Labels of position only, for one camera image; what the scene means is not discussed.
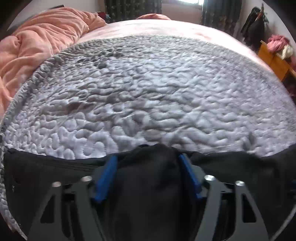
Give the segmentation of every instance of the dark patterned curtain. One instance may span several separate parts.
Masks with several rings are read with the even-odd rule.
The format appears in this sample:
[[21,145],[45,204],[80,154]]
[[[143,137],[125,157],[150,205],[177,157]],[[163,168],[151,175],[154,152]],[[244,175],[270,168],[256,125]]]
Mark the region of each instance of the dark patterned curtain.
[[105,0],[110,22],[132,20],[148,13],[161,14],[161,0]]
[[242,0],[205,0],[202,8],[202,25],[233,36],[241,8]]

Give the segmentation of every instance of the peach comforter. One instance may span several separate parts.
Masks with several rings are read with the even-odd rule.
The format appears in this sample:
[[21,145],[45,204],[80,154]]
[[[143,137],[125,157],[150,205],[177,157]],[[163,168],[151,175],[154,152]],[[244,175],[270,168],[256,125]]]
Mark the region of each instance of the peach comforter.
[[0,42],[0,119],[19,87],[53,54],[106,25],[96,13],[58,8],[34,16]]
[[238,52],[270,70],[248,47],[213,28],[156,19],[107,25],[95,13],[73,8],[53,9],[26,21],[12,36],[0,42],[0,119],[19,87],[53,54],[75,43],[131,35],[173,35],[200,39]]

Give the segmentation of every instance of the metal screw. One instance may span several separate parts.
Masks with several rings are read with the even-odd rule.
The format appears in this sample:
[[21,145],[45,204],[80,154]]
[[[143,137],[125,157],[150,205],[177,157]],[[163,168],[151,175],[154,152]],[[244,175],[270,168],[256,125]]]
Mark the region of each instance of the metal screw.
[[54,182],[54,183],[52,183],[52,187],[53,188],[58,188],[58,187],[60,187],[62,184],[60,183],[60,182]]
[[214,176],[212,176],[212,175],[205,175],[205,179],[207,181],[214,181],[216,178]]
[[236,181],[235,185],[239,186],[239,187],[243,187],[244,186],[244,182],[243,181]]
[[81,181],[83,181],[83,182],[89,182],[91,180],[92,180],[91,176],[85,176],[85,177],[81,178]]

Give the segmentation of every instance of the hanger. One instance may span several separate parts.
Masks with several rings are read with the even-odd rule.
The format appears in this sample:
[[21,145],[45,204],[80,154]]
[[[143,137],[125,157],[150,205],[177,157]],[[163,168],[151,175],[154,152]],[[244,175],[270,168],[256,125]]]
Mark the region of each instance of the hanger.
[[260,17],[263,17],[263,22],[269,23],[269,21],[268,21],[268,19],[266,17],[266,13],[264,12],[264,4],[263,3],[261,5],[261,11],[259,13],[257,13],[257,14],[258,14],[258,16],[257,16],[255,21],[257,21]]

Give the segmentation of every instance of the clothes hanging on wall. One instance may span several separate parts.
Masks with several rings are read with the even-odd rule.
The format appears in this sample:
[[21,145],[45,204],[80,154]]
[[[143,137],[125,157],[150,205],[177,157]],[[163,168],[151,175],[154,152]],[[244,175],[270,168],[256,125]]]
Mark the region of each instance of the clothes hanging on wall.
[[244,26],[242,27],[241,33],[243,35],[244,38],[248,38],[248,30],[249,27],[255,22],[258,13],[260,13],[260,9],[257,7],[254,7],[251,11],[251,13],[249,14]]
[[249,27],[248,37],[244,39],[246,45],[253,46],[254,50],[257,51],[261,46],[261,40],[264,39],[264,30],[263,18],[259,18],[253,22]]
[[110,23],[133,20],[148,13],[161,14],[161,0],[105,0]]
[[233,36],[241,7],[242,0],[205,0],[201,23]]

